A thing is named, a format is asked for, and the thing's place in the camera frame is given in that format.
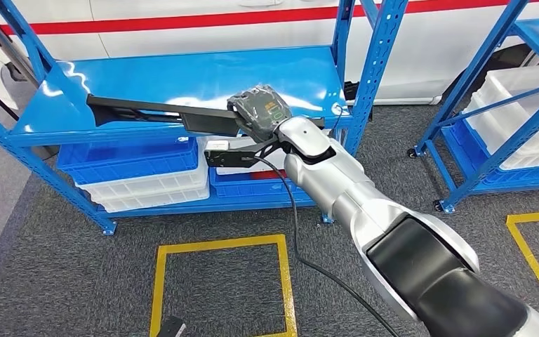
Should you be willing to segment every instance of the shelf frame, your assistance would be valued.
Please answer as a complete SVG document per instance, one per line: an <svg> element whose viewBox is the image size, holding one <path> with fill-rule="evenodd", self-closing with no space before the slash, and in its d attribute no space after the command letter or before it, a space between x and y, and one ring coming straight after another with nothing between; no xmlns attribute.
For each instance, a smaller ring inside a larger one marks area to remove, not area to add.
<svg viewBox="0 0 539 337"><path fill-rule="evenodd" d="M455 113L460 101L470 89L470 86L483 70L488 59L493 55L495 49L504 42L505 38L512 35L520 36L533 50L539 54L539 38L533 38L524 29L524 23L534 22L535 20L517 21L519 14L523 11L528 0L511 0L493 29L486 37L484 43L477 51L476 55L468 65L466 70L460 76L458 82L453 86L450 95L445 99L441 109L427 127L425 133L418 141L417 145L408 151L410 157L424 157L428 152L434 160L435 166L439 170L449 193L446 197L434 201L435 209L445 213L453 213L455 206L464 198L473 194L512 192L521 190L538 190L539 182L520 182L505 183L498 185L482 184L490 173L497 170L500 165L527 142L537 131L539 131L539 109L536 111L524 125L522 125L499 149L495 151L478 168L470 169L470 159L463 154L463 150L451 135L450 126L463 119L487 112L497 107L507 105L518 101L529 95L539 94L539 88L516 95L514 97L501 100L499 102L481 107L465 114ZM451 153L455 164L460 168L464 175L464 181L456 185L451 177L445 163L434 146L439 136L445 140L444 144Z"/></svg>
<svg viewBox="0 0 539 337"><path fill-rule="evenodd" d="M349 116L342 117L338 126L337 134L347 151L355 154L362 133L366 127L368 116L371 112L377 87L381 82L387 60L399 30L401 20L408 0L384 0L379 10L372 1L363 0L363 9L368 15L369 22L373 27L371 45L366 55L365 67L361 75L359 90L354 107ZM340 84L343 85L345 78L346 43L350 31L350 24L354 12L354 0L340 0L338 14L334 30L331 56L333 65L338 74ZM46 47L41 43L38 36L32 30L28 22L23 18L19 10L11 0L0 0L0 14L3 16L13 33L20 37L21 42L27 49L34 73L39 81L45 81L49 76L59 77L57 82L60 93L73 104L85 105L86 92L77 83L74 83L50 55ZM219 198L215 195L208 201L193 201L184 204L175 204L149 209L139 209L118 213L107 213L102 207L93 204L86 198L83 192L67 184L67 182L51 167L46 165L32 153L29 146L32 145L61 145L99 140L122 140L133 138L139 134L148 137L162 136L163 134L182 134L172 128L152 127L135 130L131 128L119 129L111 132L79 132L69 131L50 135L27 137L25 134L14 134L0 124L0 146L24 164L32 173L43 179L55 189L68 202L75 205L89 219L93 220L105 235L112 235L117 228L117 222L113 218L128 216L148 216L173 213L191 213L208 211L236 211L244 209L266 209L276 207L289 207L290 203L286 195L275 198L248 198L244 202L239 198ZM311 206L313 201L306 195L297 197L298 206Z"/></svg>

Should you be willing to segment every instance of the yellow square marking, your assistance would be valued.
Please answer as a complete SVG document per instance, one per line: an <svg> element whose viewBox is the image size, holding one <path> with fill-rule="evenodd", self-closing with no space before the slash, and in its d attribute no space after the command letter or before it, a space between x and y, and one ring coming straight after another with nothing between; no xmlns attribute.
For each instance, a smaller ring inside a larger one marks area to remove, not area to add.
<svg viewBox="0 0 539 337"><path fill-rule="evenodd" d="M517 223L531 223L534 221L539 221L539 213L514 214L507 216L506 225L507 228L509 228L515 242L517 243L519 250L521 250L521 253L526 258L526 262L528 262L530 268L532 268L532 271L534 272L534 275L536 275L539 281L539 263L516 226Z"/></svg>
<svg viewBox="0 0 539 337"><path fill-rule="evenodd" d="M158 247L156 261L156 274L154 276L154 298L152 299L152 318L149 324L149 336L156 337L160 332L162 321L162 298L164 294L164 275L166 274L166 255L188 253L193 251L211 251L214 249L239 248L246 246L259 246L262 244L276 244L278 246L278 260L280 265L280 280L282 285L282 298L284 299L284 318L286 332L273 333L258 337L296 337L296 320L294 315L294 299L290 283L290 269L288 267L288 253L286 251L286 238L283 234L263 235L260 237L243 237L239 239L195 242L192 244L171 244Z"/></svg>

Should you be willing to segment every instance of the white storage bin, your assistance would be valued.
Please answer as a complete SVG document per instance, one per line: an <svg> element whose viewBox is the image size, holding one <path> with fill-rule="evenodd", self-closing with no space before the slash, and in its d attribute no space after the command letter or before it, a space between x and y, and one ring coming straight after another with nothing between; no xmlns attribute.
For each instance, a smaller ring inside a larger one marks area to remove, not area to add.
<svg viewBox="0 0 539 337"><path fill-rule="evenodd" d="M175 192L161 192L156 194L136 195L118 199L97 201L104 206L106 212L114 213L131 209L144 209L147 207L178 204L180 202L208 199L210 187L206 184L195 190L180 190Z"/></svg>
<svg viewBox="0 0 539 337"><path fill-rule="evenodd" d="M472 100L463 113L538 87L539 66L490 71L483 86L472 94ZM538 108L539 94L470 117L467 122L485 142L488 152L493 154ZM539 166L539 131L501 168L507 170L532 166Z"/></svg>
<svg viewBox="0 0 539 337"><path fill-rule="evenodd" d="M199 150L197 168L138 178L77 185L107 212L128 211L209 198L208 164L204 144Z"/></svg>

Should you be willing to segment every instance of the plastic crate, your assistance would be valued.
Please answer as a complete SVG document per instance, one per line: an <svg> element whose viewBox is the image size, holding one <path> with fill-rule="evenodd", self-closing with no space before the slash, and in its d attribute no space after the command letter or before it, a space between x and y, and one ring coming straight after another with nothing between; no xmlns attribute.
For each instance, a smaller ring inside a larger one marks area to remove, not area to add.
<svg viewBox="0 0 539 337"><path fill-rule="evenodd" d="M286 182L293 193L305 193L294 185L292 180L286 179ZM249 173L221 176L216 173L215 168L210 168L210 184L220 198L288 193L280 178L253 180Z"/></svg>
<svg viewBox="0 0 539 337"><path fill-rule="evenodd" d="M107 212L128 211L209 198L208 165L203 150L194 170L77 185Z"/></svg>
<svg viewBox="0 0 539 337"><path fill-rule="evenodd" d="M470 174L476 171L491 154L487 151L484 141L479 137L478 133L470 127L465 120L458 121L451 127L453 137L464 150L464 153L469 158L469 168L465 167L466 163L459 163L464 174ZM531 168L518 168L513 170L504 170L497 168L489 173L482 181L483 185L499 185L503 183L520 183L520 182L539 182L539 166Z"/></svg>
<svg viewBox="0 0 539 337"><path fill-rule="evenodd" d="M197 151L187 137L61 145L57 167L84 185L192 170Z"/></svg>
<svg viewBox="0 0 539 337"><path fill-rule="evenodd" d="M210 188L208 183L196 190L181 190L174 192L160 192L143 196L132 196L120 199L109 199L98 202L106 212L114 213L120 211L129 211L132 209L143 209L149 207L163 206L169 204L178 204L195 200L208 199L210 197Z"/></svg>
<svg viewBox="0 0 539 337"><path fill-rule="evenodd" d="M485 106L485 104L476 94L474 94L466 111L472 111L483 106ZM494 119L473 119L475 117L480 116L474 116L466 119L467 123L470 125L472 132L476 132L478 134L482 144L484 144L486 148L487 153L492 154L497 151L498 148L504 142L506 142L511 135L505 135L503 133L503 128ZM507 160L503 162L503 164L501 164L500 168L504 170L515 170L536 166L539 166L539 133L535 134L525 144L517 149L509 158L507 158Z"/></svg>
<svg viewBox="0 0 539 337"><path fill-rule="evenodd" d="M472 94L470 104L463 113L535 88L539 88L539 66L490 71L486 74L483 86ZM494 153L538 109L539 94L470 117L467 121L480 135L486 144L486 149L490 153ZM539 131L523 144L516 151L516 154L521 157L539 155ZM519 162L516 164L506 163L505 166L506 169L523 167L527 166L522 166Z"/></svg>

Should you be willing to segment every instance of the blue shelving unit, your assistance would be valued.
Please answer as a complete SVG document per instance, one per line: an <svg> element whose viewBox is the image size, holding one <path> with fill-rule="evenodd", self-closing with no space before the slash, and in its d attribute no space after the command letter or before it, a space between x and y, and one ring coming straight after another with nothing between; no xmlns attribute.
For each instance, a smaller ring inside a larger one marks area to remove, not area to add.
<svg viewBox="0 0 539 337"><path fill-rule="evenodd" d="M41 85L17 124L0 124L0 146L44 179L64 198L94 220L104 234L113 234L111 218L172 213L236 211L290 206L287 194L258 197L218 197L107 213L69 186L34 156L29 147L115 141L132 138L197 136L179 124L111 123L96 128L86 96L98 96L225 108L226 99L259 83L274 87L294 115L323 117L334 127L345 148L359 146L377 87L390 56L408 0L384 0L379 10L362 1L373 27L365 67L352 111L342 91L345 54L354 0L340 0L333 43L330 46L273 48L250 51L157 55L102 60L55 61L11 0L0 0L0 14L25 45ZM306 194L297 194L299 206L311 206Z"/></svg>
<svg viewBox="0 0 539 337"><path fill-rule="evenodd" d="M539 167L523 168L519 170L503 171L499 166L519 149L530 137L539 131L539 110L519 128L495 153L484 153L480 159L473 155L474 147L481 146L478 135L470 135L472 130L467 130L466 135L472 137L463 143L460 142L456 123L465 123L465 119L485 111L510 104L528 95L539 93L539 88L512 98L479 108L466 114L453 114L458 103L468 91L472 82L482 71L486 61L493 54L496 47L500 46L505 37L518 36L524 40L532 50L539 55L539 19L517 20L518 15L524 9L527 0L511 0L503 11L493 30L482 44L468 68L453 87L450 96L437 113L432 123L427 128L418 144L408 151L410 157L424 156L428 151L441 172L442 178L449 187L449 195L442 200L434 202L439 211L451 213L455 205L463 198L471 194L509 192L520 190L539 189ZM464 182L456 186L451 175L447 171L445 163L439 156L434 146L434 141L442 136L444 142L455 159L464 176Z"/></svg>

